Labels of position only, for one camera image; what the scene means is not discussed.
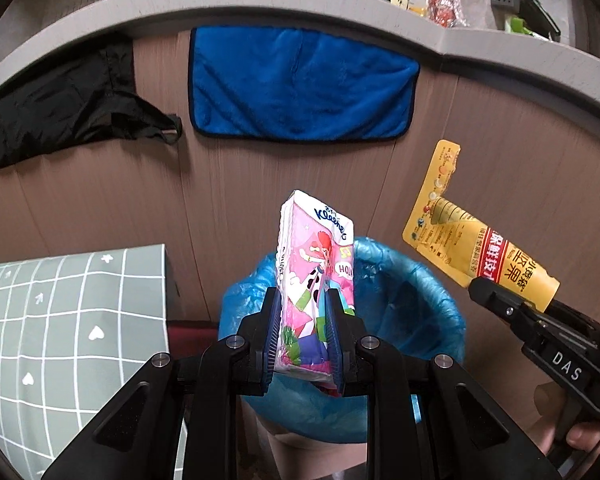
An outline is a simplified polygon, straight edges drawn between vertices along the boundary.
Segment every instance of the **white heart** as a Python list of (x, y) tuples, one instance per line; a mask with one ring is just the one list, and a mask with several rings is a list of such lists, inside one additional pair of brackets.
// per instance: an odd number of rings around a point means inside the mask
[(96, 339), (103, 339), (104, 338), (104, 332), (102, 331), (102, 329), (99, 326), (94, 326), (93, 330), (91, 330), (91, 333), (89, 334), (89, 339), (91, 341), (95, 341)]

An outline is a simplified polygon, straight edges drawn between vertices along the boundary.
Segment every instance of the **tissue pack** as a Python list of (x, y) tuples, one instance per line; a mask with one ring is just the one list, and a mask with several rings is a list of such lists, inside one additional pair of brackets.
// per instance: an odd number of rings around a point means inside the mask
[(353, 222), (302, 191), (283, 204), (276, 253), (282, 319), (275, 371), (329, 383), (326, 291), (336, 288), (348, 314), (353, 303)]

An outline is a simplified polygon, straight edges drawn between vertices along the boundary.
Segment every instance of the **yellow packaging bag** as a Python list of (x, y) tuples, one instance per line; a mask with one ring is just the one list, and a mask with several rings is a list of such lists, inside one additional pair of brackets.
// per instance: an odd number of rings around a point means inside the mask
[(483, 276), (544, 312), (560, 283), (528, 254), (442, 195), (460, 146), (440, 140), (402, 239), (459, 285)]

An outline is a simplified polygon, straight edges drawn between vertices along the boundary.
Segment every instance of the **speech bubble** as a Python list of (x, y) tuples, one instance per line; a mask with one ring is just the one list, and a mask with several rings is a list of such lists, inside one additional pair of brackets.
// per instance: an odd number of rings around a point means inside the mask
[(333, 268), (336, 271), (336, 274), (341, 278), (345, 278), (346, 280), (353, 279), (353, 269), (349, 262), (338, 262)]

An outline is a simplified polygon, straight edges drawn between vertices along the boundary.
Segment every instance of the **gray countertop edge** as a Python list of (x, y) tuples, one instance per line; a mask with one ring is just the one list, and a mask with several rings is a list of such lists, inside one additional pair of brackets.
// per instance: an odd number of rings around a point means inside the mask
[(497, 30), (446, 29), (381, 0), (101, 0), (30, 38), (0, 63), (0, 88), (28, 66), (69, 44), (111, 30), (193, 20), (209, 11), (283, 11), (379, 31), (450, 59), (503, 67), (547, 81), (600, 109), (600, 59), (569, 46)]

